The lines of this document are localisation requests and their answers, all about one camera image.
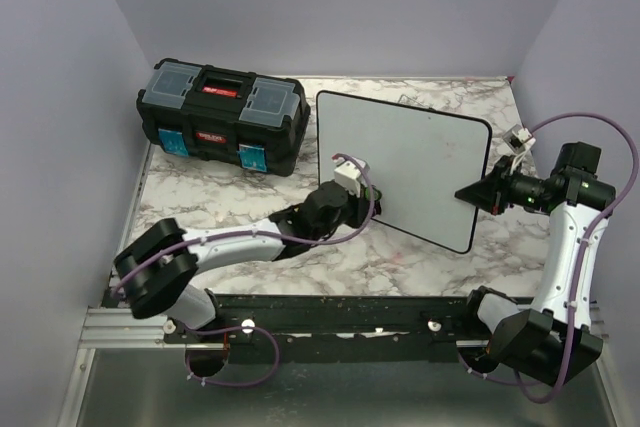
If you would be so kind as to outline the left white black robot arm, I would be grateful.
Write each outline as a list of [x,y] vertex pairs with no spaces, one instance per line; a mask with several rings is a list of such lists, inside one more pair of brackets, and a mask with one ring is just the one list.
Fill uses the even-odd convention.
[[222,319],[215,296],[192,285],[197,274],[245,262],[276,262],[338,244],[341,226],[357,236],[380,212],[377,188],[349,191],[327,181],[303,202],[251,225],[186,230],[176,219],[165,218],[115,257],[118,282],[111,294],[125,301],[136,319],[164,314],[197,340],[209,342],[220,334]]

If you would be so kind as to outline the white dry-erase whiteboard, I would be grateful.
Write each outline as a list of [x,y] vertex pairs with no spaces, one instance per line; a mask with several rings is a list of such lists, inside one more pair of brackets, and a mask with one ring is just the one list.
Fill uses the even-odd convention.
[[321,181],[333,177],[334,154],[361,159],[382,193],[377,222],[459,254],[470,251],[478,211],[454,193],[485,174],[487,121],[326,90],[317,94],[316,109]]

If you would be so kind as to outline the green black whiteboard eraser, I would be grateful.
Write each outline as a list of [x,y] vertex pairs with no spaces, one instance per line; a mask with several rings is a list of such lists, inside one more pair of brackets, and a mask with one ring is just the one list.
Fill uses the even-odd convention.
[[371,187],[366,192],[366,198],[369,202],[374,203],[374,216],[380,215],[382,213],[382,193],[376,187]]

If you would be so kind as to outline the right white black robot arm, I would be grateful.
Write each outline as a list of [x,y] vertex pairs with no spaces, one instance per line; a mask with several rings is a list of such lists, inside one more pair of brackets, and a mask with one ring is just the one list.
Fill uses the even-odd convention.
[[483,179],[456,191],[456,199],[491,215],[519,206],[548,216],[550,224],[543,274],[528,307],[488,287],[467,298],[462,331],[490,338],[483,350],[463,349],[460,355],[481,375],[503,365],[552,386],[600,357],[603,342],[591,332],[589,296],[608,225],[599,215],[616,197],[615,188],[597,178],[600,155],[598,147],[566,143],[547,179],[523,174],[514,157],[503,156]]

